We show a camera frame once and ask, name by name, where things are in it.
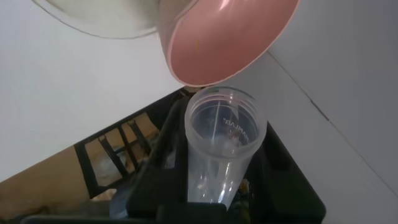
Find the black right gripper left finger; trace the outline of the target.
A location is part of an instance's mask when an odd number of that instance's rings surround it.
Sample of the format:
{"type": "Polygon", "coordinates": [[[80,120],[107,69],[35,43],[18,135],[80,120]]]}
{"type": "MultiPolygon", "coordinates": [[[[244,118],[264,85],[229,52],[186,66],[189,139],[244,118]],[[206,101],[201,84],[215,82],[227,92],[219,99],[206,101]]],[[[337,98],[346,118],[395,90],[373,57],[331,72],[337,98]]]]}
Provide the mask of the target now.
{"type": "Polygon", "coordinates": [[[154,218],[159,207],[187,201],[187,104],[188,98],[181,98],[172,105],[149,159],[134,174],[127,192],[129,218],[154,218]]]}

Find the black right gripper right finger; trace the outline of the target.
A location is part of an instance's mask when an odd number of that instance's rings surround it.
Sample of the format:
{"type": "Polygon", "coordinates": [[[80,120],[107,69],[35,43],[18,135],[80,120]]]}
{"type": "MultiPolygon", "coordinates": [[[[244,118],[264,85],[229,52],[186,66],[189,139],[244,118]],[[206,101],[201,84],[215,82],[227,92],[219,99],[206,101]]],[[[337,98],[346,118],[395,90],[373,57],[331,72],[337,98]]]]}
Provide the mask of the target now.
{"type": "Polygon", "coordinates": [[[268,124],[245,175],[251,223],[321,223],[326,207],[268,124]]]}

